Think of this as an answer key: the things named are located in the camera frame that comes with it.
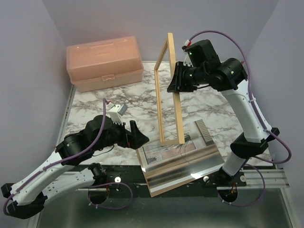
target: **box handle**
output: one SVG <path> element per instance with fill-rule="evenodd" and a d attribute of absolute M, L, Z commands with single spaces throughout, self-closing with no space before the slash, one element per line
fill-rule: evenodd
<path fill-rule="evenodd" d="M 116 77 L 114 75 L 106 75 L 106 76 L 102 76 L 101 79 L 103 81 L 107 81 L 107 80 L 114 80 Z"/>

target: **wooden frame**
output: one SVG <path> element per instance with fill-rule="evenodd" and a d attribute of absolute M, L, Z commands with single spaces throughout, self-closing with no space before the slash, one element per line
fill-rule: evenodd
<path fill-rule="evenodd" d="M 161 91 L 160 91 L 160 81 L 159 81 L 159 72 L 158 69 L 161 65 L 162 59 L 166 54 L 167 49 L 169 49 L 169 63 L 170 63 L 170 73 L 171 78 L 174 75 L 175 69 L 175 48 L 174 48 L 174 39 L 173 34 L 168 33 L 167 39 L 164 43 L 164 46 L 161 50 L 161 53 L 156 61 L 154 67 L 154 75 L 155 75 L 155 88 L 156 88 L 156 103 L 157 103 L 157 114 L 158 114 L 158 129 L 160 133 L 160 142 L 164 145 L 174 145 L 174 144 L 184 144 L 185 136 L 184 129 L 182 123 L 182 112 L 181 112 L 181 99 L 180 93 L 173 93 L 173 103 L 174 103 L 174 112 L 175 112 L 175 124 L 176 124 L 176 134 L 177 139 L 167 140 L 164 139 L 163 132 L 163 123 L 162 123 L 162 100 L 161 100 Z"/>

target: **gray floor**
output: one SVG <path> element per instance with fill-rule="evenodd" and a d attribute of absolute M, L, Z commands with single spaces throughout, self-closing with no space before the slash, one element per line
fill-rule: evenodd
<path fill-rule="evenodd" d="M 239 191 L 236 203 L 250 202 L 261 190 Z M 86 191 L 74 191 L 43 210 L 38 228 L 288 228 L 289 217 L 280 190 L 267 190 L 251 207 L 235 208 L 218 198 L 137 198 L 124 210 L 88 205 Z"/>

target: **black cable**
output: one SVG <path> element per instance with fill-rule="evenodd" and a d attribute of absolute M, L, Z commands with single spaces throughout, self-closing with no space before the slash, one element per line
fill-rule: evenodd
<path fill-rule="evenodd" d="M 205 86 L 202 86 L 202 87 L 197 87 L 197 89 L 203 89 L 203 88 L 207 88 L 209 87 L 210 85 L 205 85 Z"/>
<path fill-rule="evenodd" d="M 100 154 L 109 153 L 109 152 L 110 152 L 111 150 L 113 150 L 113 149 L 114 149 L 114 145 L 113 145 L 112 148 L 109 149 L 108 151 L 102 152 L 102 153 L 100 153 Z"/>

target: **white marble surface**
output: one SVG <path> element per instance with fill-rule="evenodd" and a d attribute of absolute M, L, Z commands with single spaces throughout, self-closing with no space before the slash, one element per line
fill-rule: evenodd
<path fill-rule="evenodd" d="M 128 110 L 123 116 L 129 129 L 129 121 L 135 120 L 143 133 L 158 130 L 157 108 L 154 81 L 154 64 L 144 63 L 143 80 L 140 83 L 118 86 L 98 91 L 80 93 L 76 90 L 68 117 L 66 135 L 82 130 L 86 123 L 96 115 L 102 114 L 102 99 L 113 103 L 126 103 Z M 161 100 L 164 127 L 175 124 L 172 94 L 166 92 L 171 81 L 169 63 L 160 67 Z M 214 142 L 224 160 L 231 152 L 230 144 L 240 135 L 242 128 L 231 106 L 216 90 L 205 88 L 194 93 L 181 93 L 183 120 L 202 118 L 209 129 Z M 271 159 L 269 151 L 262 155 Z M 136 151 L 116 146 L 109 153 L 93 157 L 83 164 L 102 162 L 102 164 L 139 165 Z M 269 165 L 266 162 L 251 159 L 252 165 Z"/>

